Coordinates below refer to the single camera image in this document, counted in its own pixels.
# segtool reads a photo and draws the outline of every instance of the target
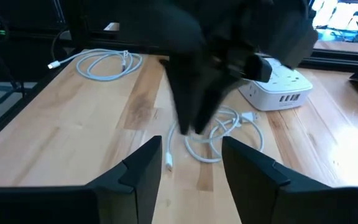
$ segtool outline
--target cable plug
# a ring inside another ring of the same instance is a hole
[[[259,119],[259,115],[253,111],[247,111],[241,113],[240,122],[241,123],[248,123],[249,121],[256,121]]]
[[[52,62],[52,63],[50,63],[49,65],[48,65],[48,68],[49,69],[53,69],[53,68],[57,68],[57,67],[59,67],[60,66],[60,62],[59,61],[54,61],[54,62]]]
[[[172,168],[173,168],[173,159],[172,159],[172,155],[169,152],[165,153],[165,166],[167,167],[167,169],[169,171],[172,172]]]

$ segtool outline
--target coiled white cable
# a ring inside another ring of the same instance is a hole
[[[251,125],[253,125],[253,127],[258,132],[259,138],[260,138],[260,146],[259,146],[258,150],[260,152],[263,151],[264,136],[262,134],[262,131],[259,129],[259,127],[253,122],[253,119],[250,119],[248,116],[245,115],[245,113],[243,113],[240,116],[240,114],[237,111],[235,111],[234,109],[231,109],[228,106],[221,106],[221,108],[218,111],[218,114],[229,115],[229,116],[231,116],[231,118],[226,121],[223,121],[223,122],[221,120],[215,118],[214,120],[218,123],[218,125],[212,128],[211,132],[209,133],[208,139],[197,139],[197,138],[194,138],[192,135],[185,136],[184,141],[185,141],[186,149],[196,160],[198,160],[200,162],[205,162],[205,163],[215,163],[215,162],[221,161],[222,155],[216,150],[213,143],[219,139],[222,139],[224,136],[230,135],[230,132],[233,131],[234,128],[241,126],[241,123],[245,123],[245,122],[248,122]],[[226,125],[230,124],[230,123],[232,124],[232,126],[230,128],[227,128]],[[177,126],[177,122],[174,122],[171,125],[171,128],[168,133],[168,138],[167,138],[167,149],[165,152],[165,165],[168,168],[168,170],[172,170],[172,168],[173,168],[173,158],[172,158],[172,154],[171,154],[171,141],[172,141],[173,133],[175,131],[176,126]],[[214,136],[215,132],[219,128],[223,128],[224,132],[219,136]],[[208,143],[216,158],[208,159],[208,158],[203,158],[203,157],[197,155],[194,152],[194,150],[191,148],[191,146],[189,144],[189,139],[191,139],[194,142],[198,142],[198,143]]]
[[[81,58],[77,64],[76,64],[76,69],[77,72],[81,75],[83,75],[85,78],[89,78],[92,80],[96,80],[96,81],[113,81],[116,80],[118,78],[123,77],[124,75],[127,75],[135,70],[137,70],[141,65],[142,65],[142,56],[140,56],[139,54],[132,54],[129,53],[127,50],[123,50],[123,51],[117,51],[117,50],[106,50],[106,49],[93,49],[93,50],[87,50],[78,54],[75,54],[65,60],[62,61],[54,61],[52,63],[50,63],[48,65],[49,69],[52,68],[57,68],[59,67],[61,64],[66,63],[70,60],[73,60],[74,58],[78,57],[78,56],[82,56],[82,55],[86,55],[83,58]],[[88,58],[91,57],[95,57],[95,56],[99,56],[98,59],[96,59],[87,69],[85,72],[83,72],[80,69],[81,64]],[[105,58],[111,57],[111,56],[120,56],[121,60],[122,60],[122,72],[116,75],[109,75],[109,76],[98,76],[95,75],[93,73],[91,73],[91,70],[93,67],[95,67],[95,65],[97,65],[100,61],[102,61]]]

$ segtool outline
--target black metal frame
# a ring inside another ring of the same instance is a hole
[[[83,0],[61,0],[62,11],[71,34],[71,41],[62,40],[65,47],[75,47],[75,54],[83,49],[105,48],[129,50],[143,54],[167,55],[168,51],[158,46],[139,45],[117,40],[117,32],[92,32],[88,28],[87,15]],[[10,38],[52,39],[58,30],[15,30],[11,29]],[[19,100],[10,110],[0,117],[0,131],[23,110],[64,68],[52,70],[32,91]],[[358,52],[314,49],[311,57],[300,63],[300,68],[317,70],[336,70],[341,72],[358,71]]]

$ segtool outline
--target power strip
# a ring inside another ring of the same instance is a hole
[[[313,85],[300,72],[291,70],[274,58],[266,58],[272,66],[267,83],[250,81],[239,88],[247,101],[261,111],[285,110],[301,106]]]

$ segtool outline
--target desk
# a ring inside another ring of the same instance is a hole
[[[115,82],[87,80],[75,62],[0,132],[0,186],[85,184],[152,136],[167,137],[174,110],[157,56],[145,55],[138,71]],[[110,59],[94,73],[120,68]],[[347,81],[350,74],[300,72],[314,85],[305,105],[259,113],[264,153],[325,184],[358,185],[358,92]],[[224,104],[255,110],[238,91]],[[253,147],[259,143],[249,125],[232,135]],[[210,156],[207,146],[195,147]],[[239,223],[223,164],[200,164],[178,134],[173,155],[173,172],[162,171],[154,223]]]

